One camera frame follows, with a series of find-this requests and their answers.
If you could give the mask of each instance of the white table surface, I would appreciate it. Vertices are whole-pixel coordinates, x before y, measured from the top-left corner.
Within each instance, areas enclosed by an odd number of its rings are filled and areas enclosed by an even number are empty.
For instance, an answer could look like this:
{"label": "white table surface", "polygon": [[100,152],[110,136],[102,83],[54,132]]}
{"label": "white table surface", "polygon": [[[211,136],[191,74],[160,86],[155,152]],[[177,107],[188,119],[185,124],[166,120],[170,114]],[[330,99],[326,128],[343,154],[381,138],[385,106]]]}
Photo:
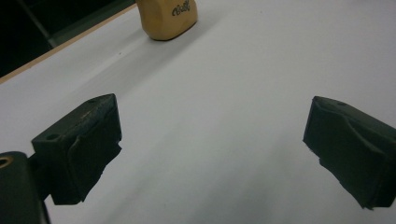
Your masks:
{"label": "white table surface", "polygon": [[197,0],[150,40],[137,8],[0,85],[0,151],[84,101],[118,97],[123,150],[54,224],[395,223],[361,209],[303,143],[311,99],[396,127],[396,1]]}

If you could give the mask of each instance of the dark background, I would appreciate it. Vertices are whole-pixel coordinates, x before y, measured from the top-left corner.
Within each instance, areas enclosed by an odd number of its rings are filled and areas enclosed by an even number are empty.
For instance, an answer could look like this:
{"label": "dark background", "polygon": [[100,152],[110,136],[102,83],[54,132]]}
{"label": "dark background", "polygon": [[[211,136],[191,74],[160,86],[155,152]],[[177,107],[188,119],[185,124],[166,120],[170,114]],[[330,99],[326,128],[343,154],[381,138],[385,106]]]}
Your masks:
{"label": "dark background", "polygon": [[134,0],[2,0],[0,77],[133,3]]}

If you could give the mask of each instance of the beige object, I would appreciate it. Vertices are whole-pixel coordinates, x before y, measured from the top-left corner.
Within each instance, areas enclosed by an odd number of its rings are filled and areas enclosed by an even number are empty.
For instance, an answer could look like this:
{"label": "beige object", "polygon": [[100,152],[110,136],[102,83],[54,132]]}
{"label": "beige object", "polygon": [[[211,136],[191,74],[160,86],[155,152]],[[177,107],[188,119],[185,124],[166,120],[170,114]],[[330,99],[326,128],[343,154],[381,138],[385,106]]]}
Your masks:
{"label": "beige object", "polygon": [[136,0],[143,30],[155,40],[183,34],[198,20],[194,0]]}

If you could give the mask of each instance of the black plastic part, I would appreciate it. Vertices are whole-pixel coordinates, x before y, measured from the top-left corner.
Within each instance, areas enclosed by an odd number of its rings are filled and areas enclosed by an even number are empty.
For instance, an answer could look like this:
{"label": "black plastic part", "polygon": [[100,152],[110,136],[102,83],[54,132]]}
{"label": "black plastic part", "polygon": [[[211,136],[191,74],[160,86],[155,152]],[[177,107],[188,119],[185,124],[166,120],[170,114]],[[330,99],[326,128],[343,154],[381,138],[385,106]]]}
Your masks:
{"label": "black plastic part", "polygon": [[120,118],[114,94],[93,98],[32,140],[31,164],[44,200],[84,201],[102,172],[119,153]]}
{"label": "black plastic part", "polygon": [[361,207],[396,196],[396,130],[343,102],[316,96],[304,142]]}
{"label": "black plastic part", "polygon": [[0,223],[48,224],[28,159],[21,152],[0,154]]}

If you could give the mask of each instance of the white surface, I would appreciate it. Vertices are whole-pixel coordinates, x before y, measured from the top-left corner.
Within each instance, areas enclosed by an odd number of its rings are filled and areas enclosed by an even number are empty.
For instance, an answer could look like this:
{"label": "white surface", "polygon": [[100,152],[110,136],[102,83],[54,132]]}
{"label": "white surface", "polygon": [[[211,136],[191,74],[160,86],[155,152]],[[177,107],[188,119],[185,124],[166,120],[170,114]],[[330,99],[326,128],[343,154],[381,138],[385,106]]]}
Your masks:
{"label": "white surface", "polygon": [[362,210],[303,143],[311,99],[396,127],[396,1],[198,0],[199,22],[149,40],[137,8],[0,86],[0,151],[117,94],[121,154],[69,223],[394,223]]}

